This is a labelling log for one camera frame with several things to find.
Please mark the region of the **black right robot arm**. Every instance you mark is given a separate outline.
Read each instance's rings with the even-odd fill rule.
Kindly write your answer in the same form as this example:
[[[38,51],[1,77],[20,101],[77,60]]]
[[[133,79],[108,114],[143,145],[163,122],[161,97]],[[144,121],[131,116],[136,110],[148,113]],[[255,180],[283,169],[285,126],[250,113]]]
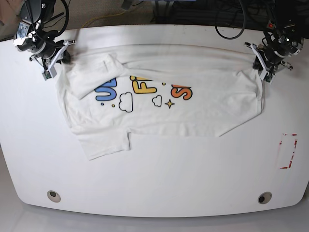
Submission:
[[[31,53],[29,61],[37,62],[43,75],[48,79],[52,76],[51,72],[55,64],[71,62],[67,48],[75,43],[74,40],[55,41],[65,32],[70,17],[69,3],[65,0],[61,3],[65,12],[54,16],[55,0],[25,0],[20,12],[21,22],[13,39],[14,46],[19,52]],[[65,18],[62,28],[47,31],[45,24],[62,15]]]

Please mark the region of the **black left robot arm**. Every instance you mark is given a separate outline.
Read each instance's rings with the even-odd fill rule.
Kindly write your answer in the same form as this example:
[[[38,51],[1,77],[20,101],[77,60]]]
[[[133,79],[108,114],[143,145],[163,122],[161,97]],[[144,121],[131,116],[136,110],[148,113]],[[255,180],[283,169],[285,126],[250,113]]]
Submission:
[[[292,0],[264,0],[268,22],[260,45],[246,42],[244,45],[255,54],[253,69],[261,80],[271,83],[279,71],[293,66],[284,61],[298,55],[304,38],[300,32],[295,4]]]

